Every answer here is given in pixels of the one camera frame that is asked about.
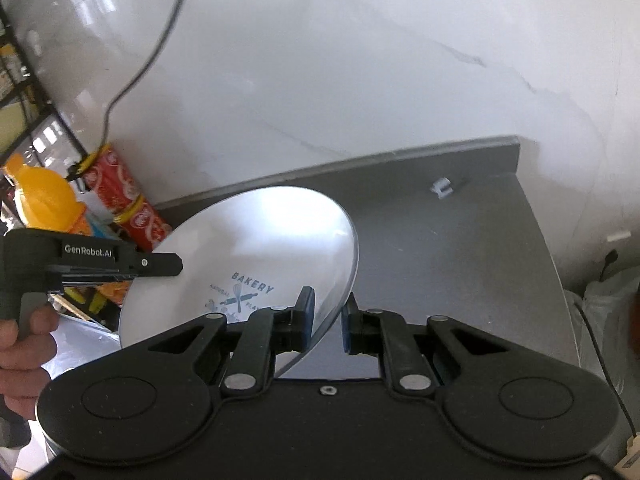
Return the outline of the left hand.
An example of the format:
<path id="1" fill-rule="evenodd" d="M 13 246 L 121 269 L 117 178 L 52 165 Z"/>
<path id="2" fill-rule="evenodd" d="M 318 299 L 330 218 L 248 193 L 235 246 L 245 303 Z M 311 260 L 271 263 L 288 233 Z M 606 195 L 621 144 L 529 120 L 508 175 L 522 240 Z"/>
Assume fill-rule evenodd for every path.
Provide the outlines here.
<path id="1" fill-rule="evenodd" d="M 9 410 L 24 419 L 36 419 L 40 393 L 51 381 L 43 365 L 58 351 L 52 334 L 58 329 L 58 312 L 50 304 L 32 312 L 30 333 L 18 339 L 14 320 L 1 321 L 0 392 Z"/>

